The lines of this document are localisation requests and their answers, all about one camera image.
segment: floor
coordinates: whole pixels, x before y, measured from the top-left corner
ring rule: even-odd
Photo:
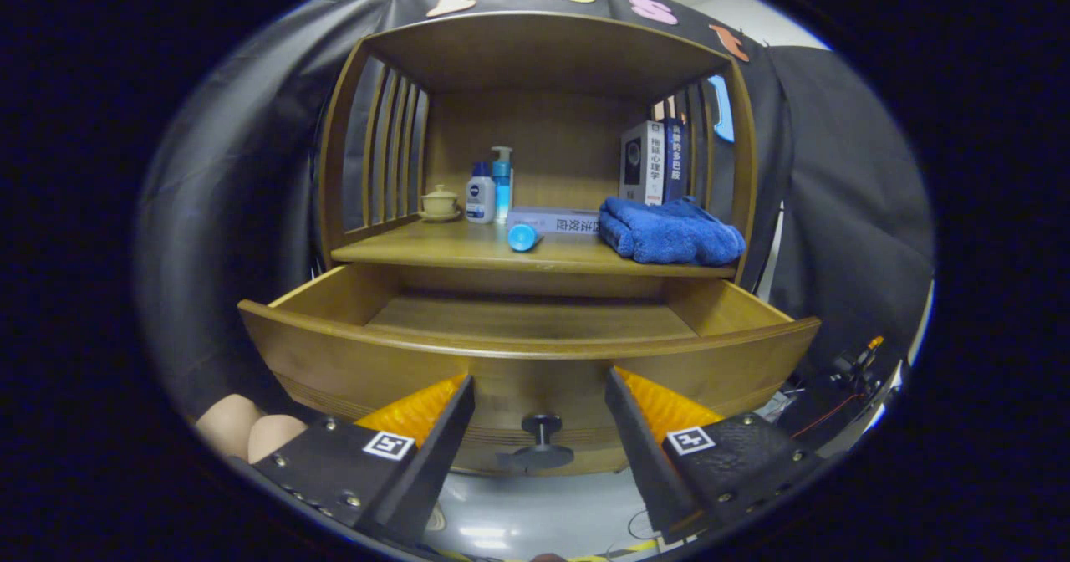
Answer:
[[[450,474],[439,497],[446,519],[425,543],[501,560],[598,556],[654,537],[631,471],[585,476],[491,479]],[[628,523],[637,538],[628,533]],[[621,562],[657,553],[646,549]]]

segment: blue object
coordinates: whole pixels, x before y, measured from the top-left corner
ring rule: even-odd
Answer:
[[[728,142],[735,142],[735,132],[732,131],[732,105],[729,102],[729,86],[721,75],[713,75],[709,85],[717,92],[717,124],[714,134],[721,136]]]
[[[684,121],[675,117],[664,117],[661,124],[666,126],[664,195],[661,196],[664,204],[687,196],[691,158],[688,158],[687,131],[684,128]]]
[[[494,204],[498,208],[494,219],[499,224],[504,224],[506,216],[509,215],[509,173],[513,165],[507,161],[495,161],[491,164],[491,168],[494,174]]]
[[[598,233],[621,257],[639,263],[725,265],[742,256],[743,234],[684,197],[646,204],[608,197],[599,208]]]
[[[542,239],[542,234],[538,233],[535,227],[528,226],[528,224],[516,224],[516,226],[509,229],[509,246],[513,250],[517,250],[517,253],[531,250],[532,246],[538,244],[540,239]]]

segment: wooden drawer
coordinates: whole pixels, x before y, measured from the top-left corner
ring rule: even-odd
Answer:
[[[495,454],[534,442],[520,429],[532,412],[560,414],[553,442],[576,452],[548,474],[618,470],[626,459],[602,401],[608,368],[733,415],[768,400],[820,325],[718,278],[373,263],[239,308],[290,395],[346,420],[474,376],[476,410],[455,469],[479,473],[501,472]]]

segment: ceramic cup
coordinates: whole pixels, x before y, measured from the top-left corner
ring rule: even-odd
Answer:
[[[434,192],[421,196],[424,201],[424,212],[432,216],[452,215],[457,211],[457,195],[446,192],[443,184],[437,184]]]

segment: folded towel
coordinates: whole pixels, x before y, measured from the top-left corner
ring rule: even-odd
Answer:
[[[724,265],[742,256],[743,234],[722,224],[694,197],[646,204],[608,197],[599,209],[598,230],[621,257],[640,263]]]

